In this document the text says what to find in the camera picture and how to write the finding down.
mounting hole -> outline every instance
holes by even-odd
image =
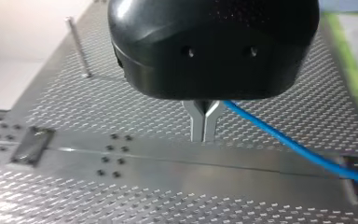
[[[244,50],[243,50],[243,56],[244,57],[247,57],[247,58],[254,58],[257,56],[258,54],[258,48],[255,47],[255,46],[251,46],[251,47],[246,47]]]
[[[6,128],[7,128],[7,124],[1,123],[1,124],[0,124],[0,127],[3,128],[3,129],[6,129]]]
[[[107,149],[108,151],[113,151],[115,148],[114,148],[113,146],[107,146],[106,149]]]
[[[102,157],[101,160],[102,162],[110,162],[109,157]]]
[[[119,177],[121,177],[121,173],[115,171],[115,172],[112,173],[112,177],[113,178],[119,178]]]
[[[124,159],[118,159],[118,160],[117,160],[117,163],[120,164],[120,165],[122,165],[122,164],[126,163],[126,161],[124,161]]]
[[[112,133],[112,134],[110,134],[110,138],[112,138],[112,139],[118,139],[118,134]]]
[[[123,152],[128,152],[128,151],[130,151],[130,149],[129,149],[128,147],[122,147],[121,150],[122,150]]]
[[[9,134],[6,136],[6,139],[9,141],[14,140],[14,136]]]
[[[194,49],[192,49],[190,46],[184,46],[182,47],[182,55],[185,55],[186,57],[189,58],[194,58],[194,56],[196,55],[196,51]]]
[[[15,130],[20,130],[20,129],[21,129],[21,126],[20,126],[20,124],[15,124],[15,125],[13,126],[13,128],[14,128]]]
[[[131,137],[130,135],[126,135],[126,136],[124,136],[124,138],[125,138],[127,141],[132,140],[132,137]]]

vertical metal rod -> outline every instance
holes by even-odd
[[[183,101],[182,105],[191,117],[191,141],[202,142],[205,113],[197,101]]]
[[[85,73],[84,77],[92,77],[92,73],[90,71],[90,65],[87,62],[86,53],[84,52],[83,46],[81,45],[80,36],[76,29],[74,18],[67,17],[65,19],[65,21],[66,21],[68,28],[72,34],[72,37],[74,38],[77,55],[78,55],[79,60],[82,64],[83,72]]]

metal bar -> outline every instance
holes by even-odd
[[[84,77],[92,77],[92,73],[90,71],[90,65],[87,62],[86,53],[83,50],[83,46],[81,45],[80,36],[79,36],[79,33],[78,33],[77,29],[76,29],[74,18],[73,17],[67,17],[65,19],[65,21],[66,21],[66,23],[68,25],[68,28],[69,28],[69,30],[70,30],[70,32],[72,34],[72,37],[74,38],[77,55],[79,57],[79,61],[81,62],[83,71],[85,73]]]

white wall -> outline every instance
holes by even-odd
[[[0,0],[0,59],[45,61],[92,0]]]
[[[358,11],[358,0],[319,0],[322,10]]]

diamond plate surface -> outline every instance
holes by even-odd
[[[0,171],[0,223],[358,223],[358,214]]]
[[[59,130],[122,132],[189,141],[190,119],[179,102],[143,96],[124,80],[110,43],[106,6],[94,4],[78,24],[94,78],[83,78],[74,49],[39,95],[27,122]],[[281,96],[239,102],[307,147],[358,153],[358,114],[321,33],[296,85]],[[246,120],[226,111],[217,124],[219,144],[284,149]]]
[[[356,105],[321,34],[316,36],[293,88],[272,99],[238,103],[306,147],[358,153]],[[280,144],[230,111],[218,123],[217,138],[232,144]]]

